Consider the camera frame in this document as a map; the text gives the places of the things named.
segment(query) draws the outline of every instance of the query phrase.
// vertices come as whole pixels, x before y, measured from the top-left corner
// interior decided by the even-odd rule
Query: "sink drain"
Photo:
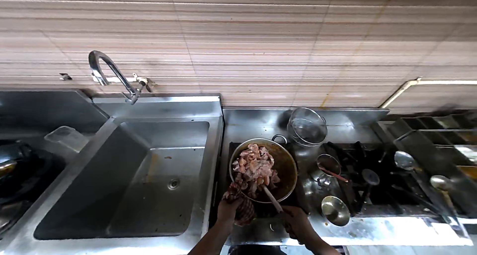
[[[180,184],[179,179],[172,179],[169,181],[169,189],[176,189]]]

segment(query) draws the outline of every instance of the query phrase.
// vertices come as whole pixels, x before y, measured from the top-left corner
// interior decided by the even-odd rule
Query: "stainless steel sink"
[[[186,254],[207,232],[219,97],[97,105],[112,117],[0,242],[3,254]]]
[[[35,231],[38,239],[182,234],[208,122],[123,122]]]

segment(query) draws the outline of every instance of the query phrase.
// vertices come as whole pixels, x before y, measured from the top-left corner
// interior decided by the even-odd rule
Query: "wall pipe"
[[[421,80],[421,77],[418,77],[414,80],[405,81],[396,92],[394,92],[389,98],[387,98],[379,108],[386,108],[388,105],[393,102],[399,95],[401,95],[406,89],[412,86],[417,85],[477,85],[477,81],[474,80]]]

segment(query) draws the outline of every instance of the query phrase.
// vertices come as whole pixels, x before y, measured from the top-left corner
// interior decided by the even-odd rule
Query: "plastic container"
[[[57,128],[50,134],[46,135],[45,140],[62,144],[75,152],[80,152],[88,143],[87,137],[76,131],[76,129],[67,126]]]

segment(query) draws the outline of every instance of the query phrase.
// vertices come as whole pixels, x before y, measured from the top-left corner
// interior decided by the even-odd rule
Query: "human hand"
[[[318,234],[308,221],[308,216],[301,208],[293,206],[281,207],[284,211],[282,217],[288,223],[288,226],[285,226],[285,230],[291,238],[305,245],[310,244],[317,238],[319,239]]]
[[[235,219],[235,210],[237,210],[242,202],[242,197],[235,199],[232,203],[228,203],[225,199],[220,201],[220,204],[218,204],[217,223],[232,228]]]

